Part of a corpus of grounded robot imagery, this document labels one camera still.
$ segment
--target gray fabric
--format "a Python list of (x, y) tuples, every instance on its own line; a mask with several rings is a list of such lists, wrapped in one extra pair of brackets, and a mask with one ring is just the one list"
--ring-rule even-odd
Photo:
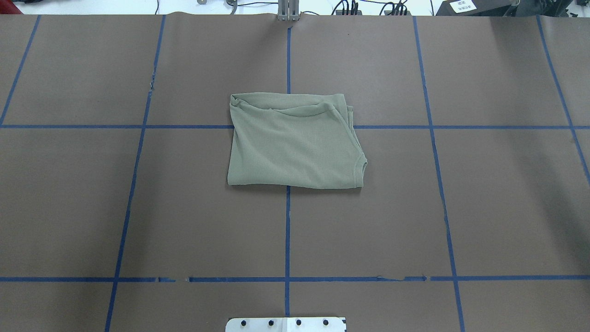
[(363, 186), (367, 159), (344, 95), (232, 95), (228, 184)]

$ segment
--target white floor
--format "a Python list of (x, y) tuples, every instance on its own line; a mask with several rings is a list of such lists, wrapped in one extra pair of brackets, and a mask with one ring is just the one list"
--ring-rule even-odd
[[(239, 3), (254, 2), (256, 0), (238, 0)], [(338, 0), (300, 0), (301, 11), (314, 11), (318, 14), (329, 15)], [(434, 11), (438, 11), (442, 0), (432, 0)], [(45, 0), (36, 4), (16, 5), (25, 14), (154, 14), (157, 0)], [(430, 0), (408, 0), (406, 3), (412, 15), (431, 15)], [(363, 15), (378, 15), (382, 5), (361, 2), (359, 10)], [(206, 5), (200, 5), (196, 0), (160, 0), (158, 14), (171, 12), (187, 12), (190, 14), (229, 14), (231, 7), (225, 0), (208, 0)], [(253, 5), (238, 8), (236, 14), (276, 13), (276, 5)], [(590, 8), (572, 5), (569, 12), (580, 17), (590, 16)]]

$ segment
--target fabric fold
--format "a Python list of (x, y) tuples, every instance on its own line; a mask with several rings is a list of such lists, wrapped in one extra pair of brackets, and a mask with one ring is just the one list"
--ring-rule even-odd
[(316, 189), (363, 186), (367, 159), (344, 95), (240, 93), (228, 184), (282, 184)]

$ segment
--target folded cloth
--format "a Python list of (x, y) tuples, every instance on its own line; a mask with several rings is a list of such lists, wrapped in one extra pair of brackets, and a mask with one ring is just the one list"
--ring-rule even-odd
[(344, 95), (240, 93), (227, 182), (316, 189), (363, 186), (367, 159)]

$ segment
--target red object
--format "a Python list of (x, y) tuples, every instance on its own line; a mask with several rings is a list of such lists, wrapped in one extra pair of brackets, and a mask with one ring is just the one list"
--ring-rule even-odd
[(12, 0), (0, 0), (0, 14), (22, 14)]

